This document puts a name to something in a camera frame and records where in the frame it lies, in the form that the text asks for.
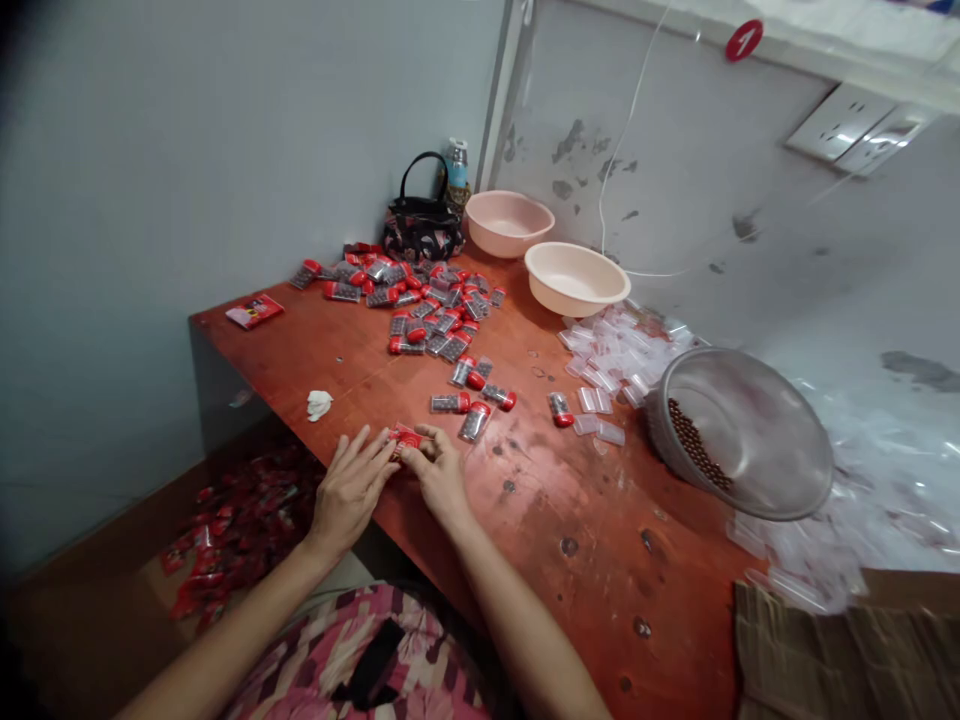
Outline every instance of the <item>patterned handbag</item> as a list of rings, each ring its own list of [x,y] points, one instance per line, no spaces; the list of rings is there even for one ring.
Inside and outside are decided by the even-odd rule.
[[[437,199],[407,197],[407,175],[410,168],[424,158],[440,161],[443,170]],[[387,207],[383,228],[383,247],[394,260],[418,262],[449,260],[463,252],[463,217],[449,205],[447,193],[447,164],[439,153],[421,153],[410,163],[400,182],[400,197]]]

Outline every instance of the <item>red wooden table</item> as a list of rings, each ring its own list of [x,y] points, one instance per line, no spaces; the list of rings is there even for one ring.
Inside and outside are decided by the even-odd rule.
[[[731,717],[731,582],[754,563],[726,538],[730,510],[666,470],[647,445],[642,411],[615,403],[623,448],[554,427],[547,393],[566,392],[578,410],[581,385],[563,370],[570,356],[556,336],[560,317],[534,300],[522,262],[457,264],[509,291],[469,352],[494,360],[492,380],[519,395],[511,412],[494,411],[476,445],[454,440],[480,521],[566,631],[615,717]],[[461,416],[428,414],[430,395],[453,391],[450,366],[389,355],[391,311],[327,301],[319,284],[267,292],[286,312],[252,331],[224,315],[249,296],[192,321],[320,460],[332,458],[341,433],[367,423],[377,431],[430,422],[456,437]],[[334,397],[317,423],[307,420],[311,390]],[[395,476],[374,518],[480,625],[415,479]]]

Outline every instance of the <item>number 1 sign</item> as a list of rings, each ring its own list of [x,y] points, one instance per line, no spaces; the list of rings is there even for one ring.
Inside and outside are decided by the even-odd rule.
[[[760,20],[748,20],[736,29],[727,43],[727,60],[740,62],[750,57],[763,38],[763,23]]]

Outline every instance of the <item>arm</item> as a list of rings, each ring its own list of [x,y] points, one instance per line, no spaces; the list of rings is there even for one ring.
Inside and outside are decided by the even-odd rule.
[[[384,446],[386,429],[360,450],[369,431],[364,427],[353,442],[340,438],[303,542],[124,708],[118,720],[207,720],[223,710],[287,618],[360,537],[384,483],[399,469],[388,462],[396,443]]]
[[[443,430],[430,425],[416,430],[430,438],[421,446],[426,455],[407,448],[403,461],[420,478],[427,507],[460,556],[525,707],[548,720],[608,720],[610,713],[577,651],[470,510],[460,453]]]

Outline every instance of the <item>person's right hand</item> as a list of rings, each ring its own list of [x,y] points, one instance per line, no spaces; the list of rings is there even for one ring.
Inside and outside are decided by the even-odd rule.
[[[426,439],[420,450],[401,450],[400,458],[420,478],[420,490],[430,512],[452,533],[473,520],[463,482],[463,456],[440,428],[417,425],[414,429]]]

